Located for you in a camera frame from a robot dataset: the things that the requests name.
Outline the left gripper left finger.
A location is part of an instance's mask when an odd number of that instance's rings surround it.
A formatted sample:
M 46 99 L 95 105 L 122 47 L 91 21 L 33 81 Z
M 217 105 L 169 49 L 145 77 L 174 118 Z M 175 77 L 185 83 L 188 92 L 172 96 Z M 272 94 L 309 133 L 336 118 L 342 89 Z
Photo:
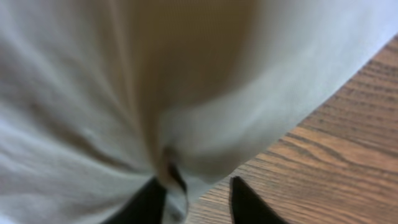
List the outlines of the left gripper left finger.
M 121 211 L 103 224 L 161 224 L 166 192 L 159 181 L 152 178 Z

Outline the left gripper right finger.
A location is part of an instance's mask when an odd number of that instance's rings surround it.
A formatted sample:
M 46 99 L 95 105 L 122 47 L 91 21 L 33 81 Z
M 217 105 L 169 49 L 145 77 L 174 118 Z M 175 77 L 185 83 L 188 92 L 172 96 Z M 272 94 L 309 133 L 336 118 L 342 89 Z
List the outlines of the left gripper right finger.
M 288 224 L 239 176 L 230 179 L 233 224 Z

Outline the beige khaki shorts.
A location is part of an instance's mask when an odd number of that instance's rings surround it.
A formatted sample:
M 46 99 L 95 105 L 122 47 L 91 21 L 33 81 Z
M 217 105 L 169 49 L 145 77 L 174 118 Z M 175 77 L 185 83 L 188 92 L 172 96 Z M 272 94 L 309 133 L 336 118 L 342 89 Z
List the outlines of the beige khaki shorts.
M 162 223 L 299 124 L 397 34 L 397 2 L 1 1 L 1 222 Z

